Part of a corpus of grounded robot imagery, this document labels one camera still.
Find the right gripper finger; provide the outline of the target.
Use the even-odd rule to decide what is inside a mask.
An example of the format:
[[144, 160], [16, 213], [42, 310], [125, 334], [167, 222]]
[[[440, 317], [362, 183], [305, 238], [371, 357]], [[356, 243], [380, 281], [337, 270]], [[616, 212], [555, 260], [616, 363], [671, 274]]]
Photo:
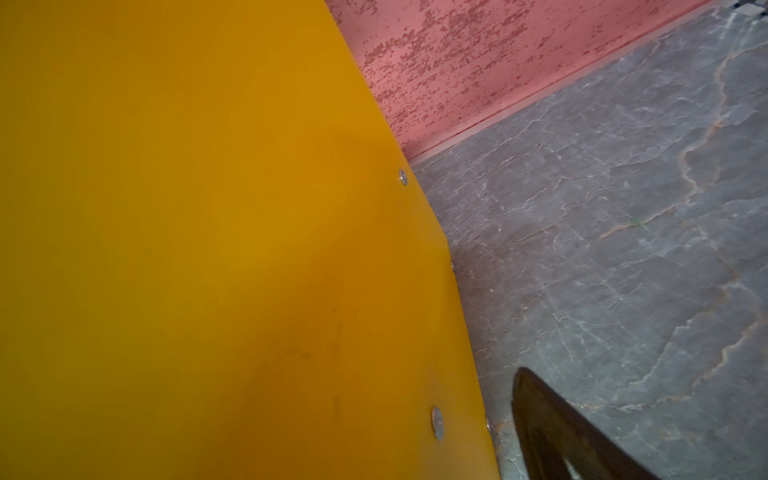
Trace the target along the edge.
[[515, 373], [511, 406], [531, 479], [656, 477], [528, 368]]

